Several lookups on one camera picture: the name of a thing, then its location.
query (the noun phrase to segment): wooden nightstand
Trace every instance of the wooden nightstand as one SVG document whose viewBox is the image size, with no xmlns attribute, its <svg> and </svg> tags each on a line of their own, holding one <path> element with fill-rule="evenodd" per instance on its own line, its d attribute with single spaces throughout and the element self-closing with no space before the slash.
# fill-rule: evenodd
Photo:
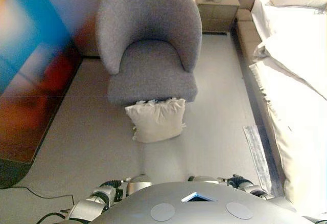
<svg viewBox="0 0 327 224">
<path fill-rule="evenodd" d="M 238 0 L 195 0 L 198 5 L 203 32 L 229 32 L 240 6 Z"/>
</svg>

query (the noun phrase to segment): artwork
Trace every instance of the artwork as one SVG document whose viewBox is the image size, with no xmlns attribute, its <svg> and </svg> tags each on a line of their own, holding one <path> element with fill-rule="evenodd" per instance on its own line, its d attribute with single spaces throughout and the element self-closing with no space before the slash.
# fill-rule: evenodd
<svg viewBox="0 0 327 224">
<path fill-rule="evenodd" d="M 32 164 L 80 62 L 49 0 L 0 0 L 1 162 Z"/>
</svg>

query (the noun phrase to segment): gray carpet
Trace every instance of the gray carpet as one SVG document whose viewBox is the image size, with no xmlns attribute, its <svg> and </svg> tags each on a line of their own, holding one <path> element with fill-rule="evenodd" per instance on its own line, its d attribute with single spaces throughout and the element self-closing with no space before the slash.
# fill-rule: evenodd
<svg viewBox="0 0 327 224">
<path fill-rule="evenodd" d="M 243 130 L 251 150 L 261 187 L 274 196 L 283 196 L 283 187 L 271 156 L 265 128 L 253 125 L 244 126 Z"/>
</svg>

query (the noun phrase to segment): armchair seat cushion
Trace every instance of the armchair seat cushion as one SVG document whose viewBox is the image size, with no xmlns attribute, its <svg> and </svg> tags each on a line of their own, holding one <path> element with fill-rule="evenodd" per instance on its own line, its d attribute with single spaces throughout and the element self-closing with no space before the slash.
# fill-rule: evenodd
<svg viewBox="0 0 327 224">
<path fill-rule="evenodd" d="M 119 73 L 109 80 L 108 99 L 130 105 L 135 100 L 184 98 L 194 101 L 197 87 L 175 48 L 165 41 L 141 40 L 124 52 Z"/>
</svg>

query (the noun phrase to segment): white bedding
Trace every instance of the white bedding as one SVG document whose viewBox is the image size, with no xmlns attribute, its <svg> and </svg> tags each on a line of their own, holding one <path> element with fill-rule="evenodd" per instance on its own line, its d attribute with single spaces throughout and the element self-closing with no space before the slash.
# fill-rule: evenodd
<svg viewBox="0 0 327 224">
<path fill-rule="evenodd" d="M 312 20 L 313 15 L 321 18 L 316 8 L 274 7 L 270 0 L 255 0 L 251 13 L 261 40 L 284 30 L 301 30 Z"/>
<path fill-rule="evenodd" d="M 267 8 L 263 0 L 256 3 L 256 8 Z M 319 217 L 327 212 L 326 15 L 268 8 L 260 12 L 261 23 L 254 9 L 263 42 L 250 68 L 267 101 L 286 176 L 285 195 L 299 214 Z"/>
<path fill-rule="evenodd" d="M 286 198 L 299 214 L 321 217 L 327 211 L 327 101 L 270 57 L 250 68 L 267 101 Z"/>
</svg>

